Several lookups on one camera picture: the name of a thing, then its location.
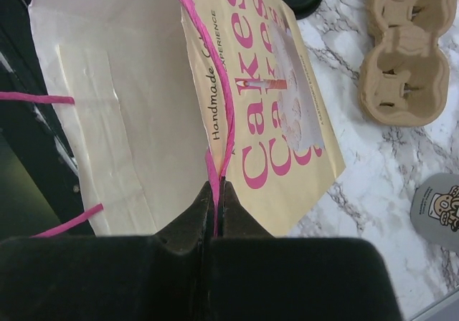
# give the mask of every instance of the white marble surface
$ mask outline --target white marble surface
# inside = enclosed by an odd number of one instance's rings
[[[459,286],[458,255],[427,243],[410,222],[415,189],[434,173],[459,173],[459,16],[440,40],[451,66],[448,103],[424,128],[376,125],[359,108],[359,68],[373,46],[364,0],[323,0],[299,26],[347,169],[291,234],[370,241],[410,319]]]

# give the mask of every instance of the cartoon face sticker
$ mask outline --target cartoon face sticker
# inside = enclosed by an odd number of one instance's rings
[[[453,186],[447,194],[436,193],[430,204],[429,216],[452,231],[459,230],[459,186]]]

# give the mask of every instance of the paper bag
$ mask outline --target paper bag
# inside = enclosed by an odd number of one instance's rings
[[[242,1],[247,9],[237,11]],[[293,15],[280,0],[195,2],[232,80],[236,146],[227,179],[268,231],[286,234],[344,168]],[[56,105],[55,110],[75,154],[85,208],[104,206],[90,220],[97,235],[152,234],[162,229],[191,204],[206,181],[207,147],[217,166],[221,160],[227,132],[224,105],[220,89],[213,99],[209,94],[214,84],[220,84],[216,77],[215,82],[206,77],[212,63],[184,16],[187,57],[180,8],[177,0],[32,0],[29,8],[48,93],[75,99],[74,107]],[[246,37],[246,20],[253,43],[240,49],[234,32]],[[278,112],[278,93],[239,94],[235,79],[247,79],[247,71],[255,69],[254,83],[258,73],[260,78],[285,77],[274,54],[265,49],[272,35],[269,21],[284,31],[280,36],[287,33],[286,27],[291,30],[307,72],[301,78],[311,89],[323,148],[316,143],[295,152],[282,143],[282,115],[272,116]],[[289,98],[285,104],[294,102]],[[216,118],[207,109],[213,100],[219,109]],[[263,103],[263,111],[255,113],[259,108],[254,105],[248,117],[247,108],[256,102]],[[288,158],[291,165],[286,169]],[[254,179],[265,168],[263,184],[260,179],[256,185],[247,184],[247,177]]]
[[[271,234],[285,235],[344,169],[295,16],[281,0],[194,3],[231,83],[235,148],[227,179],[252,216]],[[227,138],[221,82],[208,48],[188,15],[182,16],[219,170]],[[266,82],[276,80],[286,86]]]

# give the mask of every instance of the dark floor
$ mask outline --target dark floor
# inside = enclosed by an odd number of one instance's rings
[[[34,235],[59,224],[0,133],[0,240]]]

